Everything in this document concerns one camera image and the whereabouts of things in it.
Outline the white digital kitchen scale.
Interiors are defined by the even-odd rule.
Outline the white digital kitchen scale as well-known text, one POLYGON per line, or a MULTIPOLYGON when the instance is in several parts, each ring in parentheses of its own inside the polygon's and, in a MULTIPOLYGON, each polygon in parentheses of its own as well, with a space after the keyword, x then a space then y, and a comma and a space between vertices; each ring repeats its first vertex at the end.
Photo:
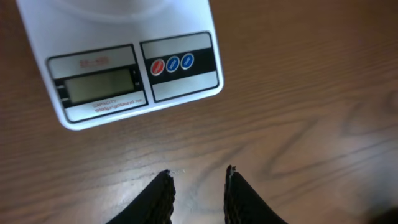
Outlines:
POLYGON ((79 131, 218 94, 224 86, 208 0, 171 0, 131 22, 101 22, 51 0, 18 0, 60 123, 79 131))

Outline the cream round bowl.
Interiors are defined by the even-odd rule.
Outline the cream round bowl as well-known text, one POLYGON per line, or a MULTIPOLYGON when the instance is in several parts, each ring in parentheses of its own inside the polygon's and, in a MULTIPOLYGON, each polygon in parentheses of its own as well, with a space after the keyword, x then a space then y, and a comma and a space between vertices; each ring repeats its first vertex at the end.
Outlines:
POLYGON ((167 8, 171 0, 51 0, 53 6, 92 21, 131 22, 167 8))

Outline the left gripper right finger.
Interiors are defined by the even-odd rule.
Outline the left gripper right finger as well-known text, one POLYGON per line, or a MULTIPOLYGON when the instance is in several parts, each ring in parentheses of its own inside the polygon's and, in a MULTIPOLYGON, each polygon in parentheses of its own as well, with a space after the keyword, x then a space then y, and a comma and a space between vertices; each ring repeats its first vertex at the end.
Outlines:
POLYGON ((224 221, 226 224, 287 224, 232 165, 226 169, 224 221))

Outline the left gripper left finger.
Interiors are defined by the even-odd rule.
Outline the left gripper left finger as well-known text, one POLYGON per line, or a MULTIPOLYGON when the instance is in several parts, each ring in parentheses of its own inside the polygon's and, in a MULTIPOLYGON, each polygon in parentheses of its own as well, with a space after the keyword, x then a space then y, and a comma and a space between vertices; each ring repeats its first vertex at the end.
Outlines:
POLYGON ((107 224, 172 224, 174 201, 174 178, 163 170, 107 224))

